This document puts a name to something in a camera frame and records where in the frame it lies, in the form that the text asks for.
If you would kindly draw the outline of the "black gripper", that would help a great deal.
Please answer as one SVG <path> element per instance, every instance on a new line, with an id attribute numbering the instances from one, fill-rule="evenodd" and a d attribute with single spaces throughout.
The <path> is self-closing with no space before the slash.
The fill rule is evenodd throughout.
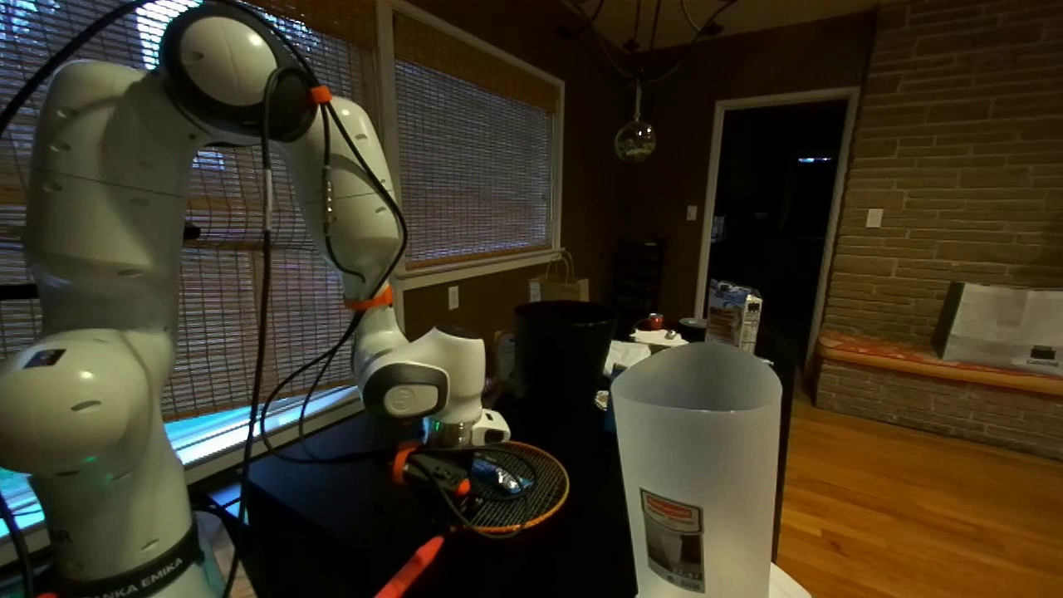
<path id="1" fill-rule="evenodd" d="M 499 481 L 495 464 L 481 452 L 409 450 L 398 457 L 398 473 L 435 481 L 448 498 L 472 498 Z"/>

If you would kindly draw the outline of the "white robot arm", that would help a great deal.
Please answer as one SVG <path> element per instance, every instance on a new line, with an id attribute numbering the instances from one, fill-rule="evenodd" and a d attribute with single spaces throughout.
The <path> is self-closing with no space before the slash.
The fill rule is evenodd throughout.
<path id="1" fill-rule="evenodd" d="M 0 458 L 42 505 L 61 598 L 223 598 L 159 413 L 204 147 L 255 147 L 293 175 L 311 245 L 341 273 L 368 413 L 416 418 L 442 452 L 513 438 L 481 402 L 484 347 L 395 322 L 409 231 L 368 113 L 255 12 L 204 0 L 165 25 L 155 71 L 62 64 L 37 124 L 27 266 L 42 336 L 5 361 Z"/>

